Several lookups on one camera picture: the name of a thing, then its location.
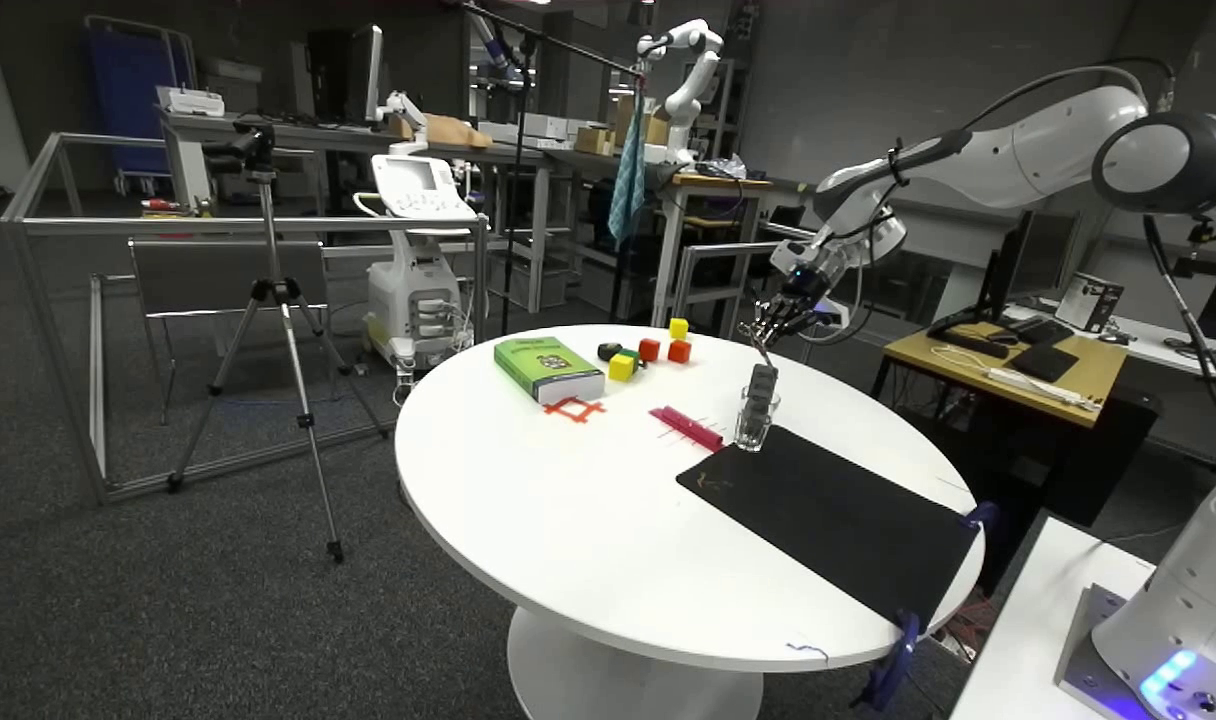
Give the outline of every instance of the red object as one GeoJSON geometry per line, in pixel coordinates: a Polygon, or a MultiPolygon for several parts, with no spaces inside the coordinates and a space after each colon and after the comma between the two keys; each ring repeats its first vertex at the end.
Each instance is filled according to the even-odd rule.
{"type": "Polygon", "coordinates": [[[645,355],[645,366],[654,366],[658,346],[654,346],[653,338],[645,338],[645,339],[639,339],[639,355],[645,355]]]}
{"type": "Polygon", "coordinates": [[[688,366],[688,355],[690,355],[690,346],[673,339],[668,360],[673,360],[673,366],[688,366]]]}
{"type": "Polygon", "coordinates": [[[605,405],[582,405],[574,395],[548,405],[548,417],[568,417],[570,423],[588,423],[597,411],[605,411],[605,405]]]}
{"type": "Polygon", "coordinates": [[[680,436],[688,436],[690,444],[706,449],[706,454],[718,454],[724,449],[724,436],[696,423],[690,417],[677,411],[677,407],[653,407],[654,419],[663,419],[668,430],[677,430],[680,436]]]}

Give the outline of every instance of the electronic equipment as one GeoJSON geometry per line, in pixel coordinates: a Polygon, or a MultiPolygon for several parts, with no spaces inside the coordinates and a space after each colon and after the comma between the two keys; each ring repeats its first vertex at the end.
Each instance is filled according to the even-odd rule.
{"type": "Polygon", "coordinates": [[[340,27],[308,37],[315,117],[332,125],[373,125],[382,99],[382,27],[340,27]]]}
{"type": "Polygon", "coordinates": [[[1018,224],[1004,238],[1004,246],[985,265],[985,280],[981,280],[981,293],[976,293],[976,322],[999,322],[1004,318],[1026,229],[1033,229],[1033,213],[1018,213],[1018,224]]]}
{"type": "MultiPolygon", "coordinates": [[[[387,157],[373,157],[373,179],[382,209],[355,193],[355,209],[366,216],[399,222],[474,222],[474,213],[454,197],[452,170],[436,157],[411,157],[425,150],[425,117],[404,96],[392,94],[376,113],[409,117],[417,125],[411,146],[392,146],[387,157]]],[[[463,304],[463,280],[441,252],[441,239],[468,238],[460,229],[409,229],[392,231],[392,262],[366,267],[366,339],[373,348],[409,380],[470,346],[470,312],[463,304]]]]}

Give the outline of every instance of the wooden desk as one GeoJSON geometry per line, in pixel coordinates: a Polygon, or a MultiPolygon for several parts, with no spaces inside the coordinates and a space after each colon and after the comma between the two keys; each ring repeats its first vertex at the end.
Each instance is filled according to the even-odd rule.
{"type": "MultiPolygon", "coordinates": [[[[956,332],[986,338],[986,332],[995,332],[995,325],[959,325],[956,332]]],[[[1057,380],[1057,389],[1080,393],[1080,395],[1086,395],[1086,405],[1062,405],[1062,401],[1042,395],[1042,393],[995,383],[986,371],[1004,369],[1006,360],[985,355],[985,351],[971,351],[971,348],[959,348],[959,346],[931,339],[927,332],[893,339],[883,348],[877,395],[883,389],[889,360],[897,360],[897,366],[906,366],[916,371],[964,383],[971,393],[986,393],[986,395],[999,395],[1006,405],[1025,405],[1025,407],[1048,411],[1048,417],[1057,417],[1062,423],[1090,430],[1101,419],[1102,401],[1112,395],[1112,389],[1119,380],[1129,348],[1124,346],[1086,339],[1086,338],[1067,338],[1057,348],[1067,351],[1067,355],[1076,355],[1076,366],[1057,380]]]]}

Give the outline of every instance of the yellow object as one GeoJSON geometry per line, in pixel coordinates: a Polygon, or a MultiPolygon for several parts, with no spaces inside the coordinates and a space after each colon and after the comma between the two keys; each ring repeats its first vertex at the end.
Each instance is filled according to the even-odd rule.
{"type": "MultiPolygon", "coordinates": [[[[612,146],[624,142],[624,127],[631,125],[631,117],[634,117],[634,99],[631,96],[624,96],[624,99],[616,99],[607,108],[605,127],[607,127],[612,146]]],[[[668,146],[668,132],[673,132],[668,119],[658,119],[654,113],[645,117],[645,146],[668,146]]]]}
{"type": "Polygon", "coordinates": [[[626,383],[626,380],[634,376],[634,360],[631,360],[631,355],[612,355],[612,360],[607,360],[607,376],[612,376],[616,383],[626,383]]]}
{"type": "Polygon", "coordinates": [[[688,322],[673,318],[673,339],[688,339],[688,322]]]}
{"type": "Polygon", "coordinates": [[[425,142],[427,146],[454,146],[468,150],[474,142],[474,127],[468,119],[454,117],[425,117],[425,142]]]}

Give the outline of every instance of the tripod leg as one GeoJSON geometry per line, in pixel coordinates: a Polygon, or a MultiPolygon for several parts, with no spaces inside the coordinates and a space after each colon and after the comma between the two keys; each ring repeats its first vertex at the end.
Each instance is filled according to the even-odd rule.
{"type": "Polygon", "coordinates": [[[197,456],[197,444],[199,444],[199,436],[203,436],[203,430],[208,430],[208,417],[210,417],[210,407],[214,407],[214,401],[220,401],[220,393],[224,393],[224,380],[229,380],[229,371],[232,371],[239,348],[243,348],[243,338],[249,338],[251,318],[255,318],[255,302],[249,302],[249,309],[243,309],[243,318],[239,318],[239,330],[235,330],[235,339],[229,346],[229,351],[224,351],[224,360],[220,360],[220,369],[214,369],[214,376],[210,376],[210,383],[208,383],[208,401],[203,401],[199,423],[192,430],[192,442],[183,444],[181,466],[175,466],[172,476],[169,476],[169,492],[181,492],[181,486],[183,486],[183,467],[188,467],[192,456],[197,456]]]}
{"type": "Polygon", "coordinates": [[[345,376],[345,383],[349,383],[351,395],[360,401],[366,423],[387,442],[387,436],[392,436],[387,423],[373,411],[366,395],[363,395],[360,383],[355,383],[355,366],[349,366],[349,360],[340,355],[332,332],[315,322],[315,312],[310,312],[310,304],[308,304],[304,297],[295,297],[295,309],[298,309],[304,325],[315,332],[315,339],[324,346],[324,351],[329,351],[334,376],[345,376]]]}
{"type": "Polygon", "coordinates": [[[295,332],[293,332],[293,304],[279,302],[279,322],[282,322],[282,339],[286,339],[286,366],[293,366],[293,383],[295,383],[295,423],[310,449],[310,466],[315,466],[315,486],[319,486],[319,504],[324,504],[324,522],[329,522],[329,556],[340,564],[345,561],[345,548],[340,548],[340,535],[334,535],[334,522],[332,522],[332,500],[329,500],[329,481],[324,481],[324,461],[319,461],[319,442],[315,442],[315,411],[310,411],[310,401],[304,393],[304,376],[298,376],[298,351],[295,351],[295,332]]]}

